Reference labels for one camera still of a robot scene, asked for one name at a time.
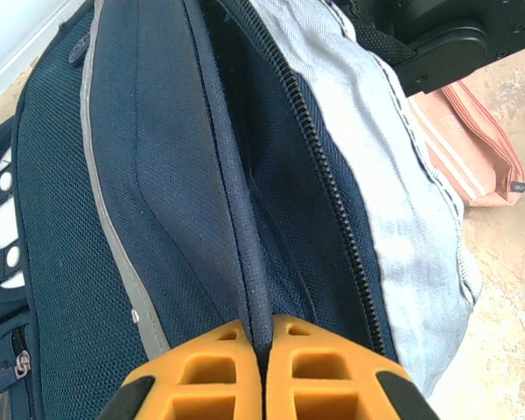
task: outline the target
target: navy blue backpack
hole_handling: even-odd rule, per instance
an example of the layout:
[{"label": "navy blue backpack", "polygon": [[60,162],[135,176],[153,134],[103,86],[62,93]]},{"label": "navy blue backpack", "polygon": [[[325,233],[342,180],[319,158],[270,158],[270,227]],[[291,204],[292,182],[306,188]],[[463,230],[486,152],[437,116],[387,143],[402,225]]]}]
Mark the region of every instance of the navy blue backpack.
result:
[{"label": "navy blue backpack", "polygon": [[249,1],[86,2],[0,162],[0,420],[96,418],[235,319],[262,372],[276,313],[397,361],[359,186]]}]

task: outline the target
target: yellow plastic piece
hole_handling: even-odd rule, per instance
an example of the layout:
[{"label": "yellow plastic piece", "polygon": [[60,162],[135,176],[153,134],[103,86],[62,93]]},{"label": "yellow plastic piece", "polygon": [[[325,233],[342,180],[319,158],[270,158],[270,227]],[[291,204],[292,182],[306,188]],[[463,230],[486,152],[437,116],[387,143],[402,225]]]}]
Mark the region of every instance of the yellow plastic piece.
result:
[{"label": "yellow plastic piece", "polygon": [[173,348],[134,370],[124,381],[153,376],[137,420],[263,418],[263,392],[255,353],[239,321]]},{"label": "yellow plastic piece", "polygon": [[375,377],[382,371],[410,379],[401,366],[365,347],[300,319],[276,315],[267,418],[398,420]]}]

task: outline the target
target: floor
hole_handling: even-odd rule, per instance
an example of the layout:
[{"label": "floor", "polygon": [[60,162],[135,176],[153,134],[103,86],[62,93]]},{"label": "floor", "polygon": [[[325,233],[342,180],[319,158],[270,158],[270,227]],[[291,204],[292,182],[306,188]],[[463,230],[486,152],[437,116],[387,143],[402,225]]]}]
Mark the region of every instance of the floor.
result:
[{"label": "floor", "polygon": [[[0,122],[13,113],[29,72],[0,97]],[[466,84],[513,139],[525,166],[525,51]],[[485,289],[430,402],[442,420],[525,420],[525,194],[515,207],[469,211],[465,238]]]}]

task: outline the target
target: pink bag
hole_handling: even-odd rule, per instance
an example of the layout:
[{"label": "pink bag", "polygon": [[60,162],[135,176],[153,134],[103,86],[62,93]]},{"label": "pink bag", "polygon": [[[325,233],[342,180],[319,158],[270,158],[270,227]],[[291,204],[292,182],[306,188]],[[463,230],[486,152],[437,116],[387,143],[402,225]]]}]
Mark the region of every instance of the pink bag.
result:
[{"label": "pink bag", "polygon": [[525,172],[501,126],[462,82],[409,99],[431,161],[468,206],[512,206]]}]

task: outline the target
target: light blue denim fabric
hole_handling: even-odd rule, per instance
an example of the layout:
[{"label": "light blue denim fabric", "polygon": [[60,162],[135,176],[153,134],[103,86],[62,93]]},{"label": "light blue denim fabric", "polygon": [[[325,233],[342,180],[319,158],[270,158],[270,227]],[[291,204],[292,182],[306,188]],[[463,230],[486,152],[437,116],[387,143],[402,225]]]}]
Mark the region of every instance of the light blue denim fabric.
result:
[{"label": "light blue denim fabric", "polygon": [[365,201],[402,365],[429,396],[465,335],[479,270],[463,202],[431,164],[399,81],[326,0],[251,0],[308,83]]}]

